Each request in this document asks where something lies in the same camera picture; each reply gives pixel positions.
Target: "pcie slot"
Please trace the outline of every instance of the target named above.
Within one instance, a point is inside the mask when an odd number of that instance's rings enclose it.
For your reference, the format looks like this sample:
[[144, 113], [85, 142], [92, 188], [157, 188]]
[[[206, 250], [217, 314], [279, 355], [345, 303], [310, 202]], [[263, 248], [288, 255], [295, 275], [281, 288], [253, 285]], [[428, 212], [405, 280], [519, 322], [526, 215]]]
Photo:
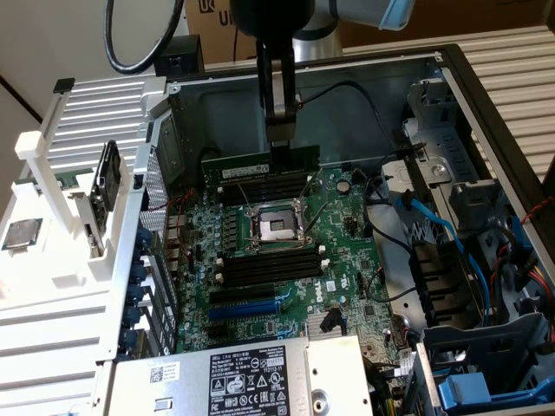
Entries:
[[279, 313], [279, 302], [274, 300], [250, 302], [242, 305], [210, 309], [208, 311], [208, 320], [238, 319], [247, 316], [275, 315], [277, 313]]
[[242, 289], [226, 289], [210, 294], [210, 304], [243, 302], [253, 299], [270, 299], [276, 297], [273, 285], [266, 284]]

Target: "barcode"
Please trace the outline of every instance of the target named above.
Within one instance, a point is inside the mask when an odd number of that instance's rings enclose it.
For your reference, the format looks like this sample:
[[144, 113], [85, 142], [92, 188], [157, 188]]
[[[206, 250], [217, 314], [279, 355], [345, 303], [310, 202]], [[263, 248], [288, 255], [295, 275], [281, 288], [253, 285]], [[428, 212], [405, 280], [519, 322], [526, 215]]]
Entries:
[[157, 383], [158, 381], [162, 381], [164, 379], [164, 368], [163, 367], [155, 367], [150, 369], [150, 382]]
[[283, 366], [283, 364], [284, 364], [284, 357], [269, 358], [266, 362], [267, 367]]

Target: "label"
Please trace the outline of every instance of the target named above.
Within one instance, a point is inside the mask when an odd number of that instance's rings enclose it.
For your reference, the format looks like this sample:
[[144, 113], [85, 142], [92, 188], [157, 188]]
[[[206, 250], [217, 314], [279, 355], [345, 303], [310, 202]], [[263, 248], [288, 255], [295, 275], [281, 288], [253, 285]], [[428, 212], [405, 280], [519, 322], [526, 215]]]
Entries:
[[259, 175], [260, 173], [268, 173], [269, 171], [270, 171], [270, 165], [235, 167], [233, 169], [223, 169], [222, 178], [223, 179], [240, 178], [242, 176], [251, 176], [251, 175]]
[[404, 348], [399, 351], [399, 368], [394, 371], [395, 377], [408, 375], [415, 362], [416, 352], [412, 352], [410, 348]]
[[349, 280], [347, 280], [345, 275], [341, 278], [341, 287], [342, 289], [347, 289], [349, 287]]
[[326, 282], [326, 290], [328, 292], [335, 292], [336, 291], [336, 283], [333, 280], [329, 280]]
[[162, 366], [150, 367], [149, 377], [151, 383], [163, 381], [176, 381], [180, 379], [180, 362], [168, 362]]
[[314, 291], [316, 293], [316, 302], [318, 303], [323, 302], [322, 285], [320, 284], [320, 281], [316, 281], [314, 283]]
[[208, 416], [290, 414], [285, 347], [210, 357]]

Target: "blue drive bracket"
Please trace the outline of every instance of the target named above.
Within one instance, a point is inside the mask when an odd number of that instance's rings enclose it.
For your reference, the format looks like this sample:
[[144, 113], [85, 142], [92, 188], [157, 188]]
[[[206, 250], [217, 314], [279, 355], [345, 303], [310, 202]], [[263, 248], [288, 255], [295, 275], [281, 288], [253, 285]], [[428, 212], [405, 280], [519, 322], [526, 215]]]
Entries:
[[443, 409], [449, 416], [458, 416], [551, 403], [555, 395], [555, 376], [531, 390], [490, 395], [484, 374], [456, 374], [447, 377], [438, 390]]

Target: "motherboard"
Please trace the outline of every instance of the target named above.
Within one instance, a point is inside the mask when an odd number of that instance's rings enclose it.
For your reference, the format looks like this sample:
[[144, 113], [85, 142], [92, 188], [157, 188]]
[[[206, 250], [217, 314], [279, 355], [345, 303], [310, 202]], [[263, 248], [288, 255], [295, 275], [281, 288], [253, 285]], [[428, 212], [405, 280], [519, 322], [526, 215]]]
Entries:
[[[241, 184], [229, 185], [239, 204], [217, 186], [175, 195], [166, 260], [180, 300], [177, 352], [343, 334], [372, 361], [396, 361], [389, 304], [369, 299], [387, 290], [379, 278], [369, 285], [381, 267], [364, 236], [363, 182], [330, 167], [306, 174], [295, 198], [253, 202]], [[324, 331], [331, 315], [340, 318]]]

